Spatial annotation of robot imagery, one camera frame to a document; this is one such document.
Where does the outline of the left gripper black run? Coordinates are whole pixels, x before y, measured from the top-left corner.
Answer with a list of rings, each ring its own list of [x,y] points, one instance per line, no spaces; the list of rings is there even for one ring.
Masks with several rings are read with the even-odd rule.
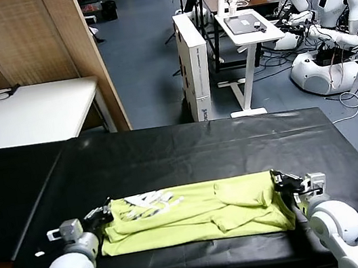
[[[113,215],[109,206],[99,206],[92,209],[84,216],[84,230],[85,232],[100,231],[104,224],[113,221]]]

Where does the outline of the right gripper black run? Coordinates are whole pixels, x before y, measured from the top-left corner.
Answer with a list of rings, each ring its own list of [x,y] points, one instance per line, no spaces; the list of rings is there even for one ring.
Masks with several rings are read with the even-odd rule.
[[[273,179],[274,190],[277,192],[287,192],[299,194],[307,192],[310,187],[309,178],[301,178],[294,174],[286,174],[278,170],[270,170],[271,178]]]

